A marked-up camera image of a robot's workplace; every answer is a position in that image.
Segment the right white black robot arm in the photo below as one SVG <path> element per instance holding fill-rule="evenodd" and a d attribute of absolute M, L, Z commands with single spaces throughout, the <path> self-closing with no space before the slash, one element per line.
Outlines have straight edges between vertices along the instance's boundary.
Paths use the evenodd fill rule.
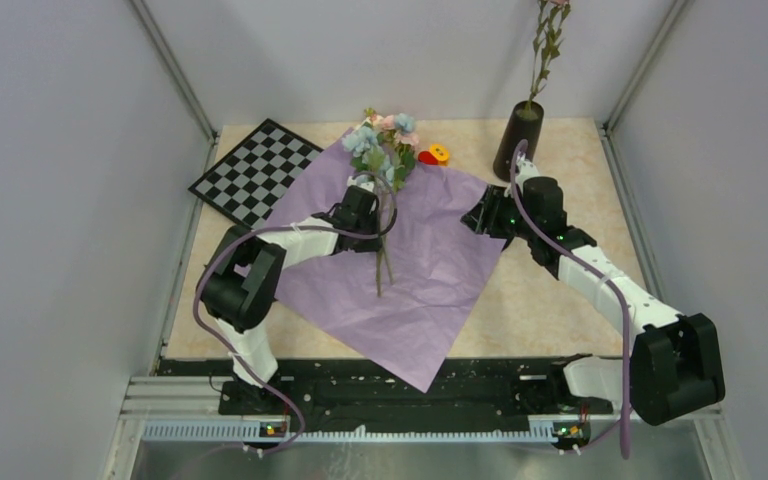
<path fill-rule="evenodd" d="M 623 337 L 618 357 L 576 354 L 553 364 L 546 397 L 554 409 L 572 412 L 585 400 L 604 400 L 657 426 L 724 399 L 714 323 L 662 303 L 612 263 L 595 239 L 568 223 L 555 179 L 490 185 L 461 221 L 506 243 L 523 239 L 538 265 L 581 294 Z"/>

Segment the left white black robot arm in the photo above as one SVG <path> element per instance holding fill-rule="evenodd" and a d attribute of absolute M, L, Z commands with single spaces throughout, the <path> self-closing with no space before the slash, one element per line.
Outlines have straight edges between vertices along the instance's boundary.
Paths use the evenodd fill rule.
<path fill-rule="evenodd" d="M 281 397 L 271 380 L 278 365 L 264 321 L 282 273 L 346 251 L 378 253 L 396 218 L 394 206 L 382 218 L 371 186 L 350 186 L 330 210 L 300 222 L 258 230 L 236 226 L 225 233 L 197 283 L 193 313 L 228 350 L 234 375 L 245 382 L 243 401 L 252 410 L 268 413 Z"/>

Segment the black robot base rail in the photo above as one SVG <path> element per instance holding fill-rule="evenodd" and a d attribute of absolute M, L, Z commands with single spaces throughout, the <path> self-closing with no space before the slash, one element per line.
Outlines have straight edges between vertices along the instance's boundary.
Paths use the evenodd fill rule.
<path fill-rule="evenodd" d="M 427 391 L 370 360 L 281 359 L 271 391 L 237 379 L 229 360 L 163 360 L 161 377 L 201 376 L 222 415 L 278 414 L 308 433 L 525 432 L 536 415 L 612 414 L 608 400 L 576 398 L 557 357 L 450 358 Z"/>

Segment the cream rose flower stem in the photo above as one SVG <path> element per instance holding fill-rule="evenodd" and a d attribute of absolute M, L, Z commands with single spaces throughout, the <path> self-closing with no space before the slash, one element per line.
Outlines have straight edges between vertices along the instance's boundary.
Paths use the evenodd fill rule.
<path fill-rule="evenodd" d="M 364 120 L 360 123 L 361 127 L 368 127 L 374 131 L 380 129 L 384 117 L 374 108 L 368 107 L 364 110 Z"/>

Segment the pink and purple wrapping paper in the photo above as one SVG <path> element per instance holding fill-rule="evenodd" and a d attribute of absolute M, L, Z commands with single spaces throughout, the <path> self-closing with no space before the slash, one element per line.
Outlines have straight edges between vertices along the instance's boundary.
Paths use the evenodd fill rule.
<path fill-rule="evenodd" d="M 374 255 L 344 252 L 284 270 L 277 300 L 427 392 L 504 245 L 461 221 L 487 187 L 450 167 L 418 165 L 396 195 L 386 239 L 393 284 L 375 282 Z"/>

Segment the pink rose flower stem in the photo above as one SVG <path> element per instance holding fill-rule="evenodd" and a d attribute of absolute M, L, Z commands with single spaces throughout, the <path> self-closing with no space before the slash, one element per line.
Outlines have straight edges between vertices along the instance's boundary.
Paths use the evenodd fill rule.
<path fill-rule="evenodd" d="M 416 122 L 405 113 L 388 115 L 381 118 L 380 141 L 388 153 L 389 164 L 383 171 L 387 184 L 398 192 L 406 185 L 407 177 L 417 163 Z"/>

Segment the blue hydrangea flower stem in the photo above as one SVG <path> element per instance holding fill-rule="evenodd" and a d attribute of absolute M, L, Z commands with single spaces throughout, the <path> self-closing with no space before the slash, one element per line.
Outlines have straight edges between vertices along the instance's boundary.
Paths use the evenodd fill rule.
<path fill-rule="evenodd" d="M 352 130 L 341 140 L 341 145 L 351 155 L 350 165 L 355 170 L 350 185 L 367 188 L 376 195 L 378 230 L 384 232 L 396 214 L 393 190 L 395 167 L 390 154 L 381 145 L 378 133 L 368 125 Z"/>

